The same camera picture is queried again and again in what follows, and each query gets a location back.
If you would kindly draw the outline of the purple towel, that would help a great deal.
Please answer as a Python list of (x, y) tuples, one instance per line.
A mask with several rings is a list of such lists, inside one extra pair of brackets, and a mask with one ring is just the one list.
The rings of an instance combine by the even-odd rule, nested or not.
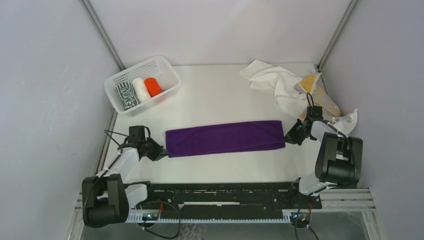
[(280, 120), (259, 120), (167, 130), (170, 158), (271, 151), (286, 147)]

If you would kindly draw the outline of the orange towel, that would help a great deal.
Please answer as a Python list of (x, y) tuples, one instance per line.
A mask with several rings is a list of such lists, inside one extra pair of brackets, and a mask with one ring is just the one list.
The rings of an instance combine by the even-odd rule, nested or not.
[(149, 77), (144, 80), (144, 85), (151, 97), (155, 97), (163, 92), (163, 89), (154, 77)]

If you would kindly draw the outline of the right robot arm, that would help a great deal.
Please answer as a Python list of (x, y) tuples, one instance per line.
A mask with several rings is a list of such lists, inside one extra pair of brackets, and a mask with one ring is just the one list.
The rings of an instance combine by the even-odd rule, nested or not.
[(319, 141), (320, 148), (314, 171), (293, 184), (289, 203), (295, 208), (302, 208), (309, 196), (318, 196), (324, 190), (355, 188), (361, 177), (363, 140), (347, 136), (324, 120), (320, 106), (308, 106), (306, 117), (298, 119), (284, 136), (287, 144), (298, 146), (306, 139)]

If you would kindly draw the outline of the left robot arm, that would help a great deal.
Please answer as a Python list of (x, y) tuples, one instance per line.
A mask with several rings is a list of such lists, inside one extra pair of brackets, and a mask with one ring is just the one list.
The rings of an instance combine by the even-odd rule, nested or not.
[(126, 183), (125, 179), (141, 158), (155, 162), (168, 156), (168, 151), (151, 137), (147, 126), (131, 126), (124, 137), (114, 160), (82, 181), (82, 219), (87, 227), (124, 223), (137, 204), (149, 209), (156, 203), (149, 180)]

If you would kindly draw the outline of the large white towel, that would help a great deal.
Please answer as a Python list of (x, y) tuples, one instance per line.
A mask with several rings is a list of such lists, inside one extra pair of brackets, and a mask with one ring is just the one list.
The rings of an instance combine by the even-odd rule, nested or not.
[[(276, 98), (278, 105), (291, 117), (301, 120), (305, 119), (306, 107), (308, 106), (307, 93), (299, 93), (294, 90), (294, 86), (307, 76), (298, 76), (283, 67), (280, 67), (278, 75), (280, 76), (280, 79), (276, 84), (274, 92), (274, 97)], [(354, 130), (357, 122), (357, 109), (345, 116), (342, 116), (341, 114), (340, 117), (334, 117), (332, 121), (330, 121), (332, 125), (346, 135), (350, 134)]]

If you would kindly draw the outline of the rolled white towel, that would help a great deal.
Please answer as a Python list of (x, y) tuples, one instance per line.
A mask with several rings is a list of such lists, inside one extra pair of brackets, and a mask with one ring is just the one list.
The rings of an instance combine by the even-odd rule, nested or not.
[(132, 81), (132, 85), (138, 100), (143, 103), (151, 98), (151, 95), (142, 78), (136, 78)]

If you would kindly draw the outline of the white plastic basket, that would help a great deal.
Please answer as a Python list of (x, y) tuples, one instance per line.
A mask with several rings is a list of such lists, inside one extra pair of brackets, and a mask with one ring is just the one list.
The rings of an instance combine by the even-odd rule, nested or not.
[[(119, 94), (116, 91), (116, 87), (122, 82), (132, 82), (136, 78), (154, 78), (163, 91), (160, 94), (125, 110)], [(174, 96), (177, 93), (180, 84), (180, 77), (170, 63), (161, 55), (151, 57), (133, 65), (106, 78), (103, 82), (105, 93), (115, 111), (119, 115), (128, 116), (136, 116)]]

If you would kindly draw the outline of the grey yellow patterned towel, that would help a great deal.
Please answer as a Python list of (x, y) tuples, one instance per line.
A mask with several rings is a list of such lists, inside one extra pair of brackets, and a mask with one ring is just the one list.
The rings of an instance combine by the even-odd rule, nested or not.
[(324, 87), (319, 84), (321, 73), (316, 73), (303, 78), (293, 89), (299, 93), (310, 93), (313, 98), (314, 105), (322, 107), (323, 118), (332, 121), (333, 118), (341, 116), (339, 106), (328, 96)]

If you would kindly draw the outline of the small white towel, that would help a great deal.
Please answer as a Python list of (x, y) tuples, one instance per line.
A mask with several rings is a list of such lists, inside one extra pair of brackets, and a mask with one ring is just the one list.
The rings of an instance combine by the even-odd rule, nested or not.
[(250, 82), (250, 88), (254, 90), (275, 91), (280, 79), (279, 66), (273, 66), (261, 60), (254, 60), (244, 69), (240, 75)]

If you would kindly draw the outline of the aluminium corner post right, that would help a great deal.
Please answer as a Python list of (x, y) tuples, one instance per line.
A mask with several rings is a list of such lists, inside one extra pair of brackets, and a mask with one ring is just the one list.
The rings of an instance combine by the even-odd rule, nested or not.
[(350, 18), (352, 17), (354, 10), (356, 9), (358, 3), (360, 2), (360, 0), (350, 0), (343, 15), (342, 18), (340, 19), (319, 63), (316, 65), (316, 69), (318, 72), (322, 72), (326, 62), (328, 61), (333, 49), (335, 48), (338, 40), (340, 39), (340, 37), (343, 34), (344, 29), (346, 28), (348, 21), (350, 20)]

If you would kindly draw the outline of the aluminium corner post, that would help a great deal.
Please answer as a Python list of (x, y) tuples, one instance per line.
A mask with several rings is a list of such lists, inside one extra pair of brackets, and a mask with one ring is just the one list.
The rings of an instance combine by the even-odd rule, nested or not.
[(106, 50), (108, 51), (109, 55), (111, 56), (112, 60), (117, 65), (118, 69), (120, 71), (123, 71), (126, 69), (125, 65), (123, 64), (123, 61), (121, 60), (118, 51), (116, 50), (106, 28), (104, 27), (100, 17), (98, 16), (92, 2), (90, 0), (79, 0), (82, 8), (86, 12), (88, 18), (90, 19), (94, 29), (96, 30), (97, 34), (100, 37), (100, 40), (103, 42)]
[(346, 28), (348, 21), (350, 20), (350, 18), (352, 17), (354, 10), (356, 9), (358, 3), (360, 2), (360, 0), (350, 0), (343, 15), (342, 18), (340, 19), (319, 63), (316, 65), (316, 69), (318, 72), (322, 72), (326, 62), (328, 61), (333, 49), (335, 48), (338, 40), (340, 39), (340, 37), (343, 34), (344, 29)]

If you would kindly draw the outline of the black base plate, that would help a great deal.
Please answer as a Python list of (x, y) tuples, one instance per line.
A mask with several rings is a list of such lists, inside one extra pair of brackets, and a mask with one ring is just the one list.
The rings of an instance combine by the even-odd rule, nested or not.
[(180, 217), (275, 217), (278, 212), (320, 210), (318, 196), (293, 189), (294, 182), (152, 183), (153, 195), (136, 205), (138, 211)]

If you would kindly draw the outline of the aluminium corner post left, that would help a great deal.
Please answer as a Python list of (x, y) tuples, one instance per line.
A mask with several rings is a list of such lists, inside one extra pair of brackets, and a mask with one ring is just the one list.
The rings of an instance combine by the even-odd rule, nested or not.
[(111, 56), (112, 60), (117, 65), (118, 69), (120, 71), (123, 71), (126, 69), (125, 65), (123, 64), (123, 61), (121, 60), (118, 51), (116, 50), (106, 28), (104, 27), (100, 17), (98, 16), (92, 2), (90, 0), (79, 0), (82, 8), (86, 12), (88, 18), (90, 19), (94, 29), (96, 30), (97, 34), (100, 37), (100, 40), (103, 42), (106, 50), (108, 51), (109, 55)]

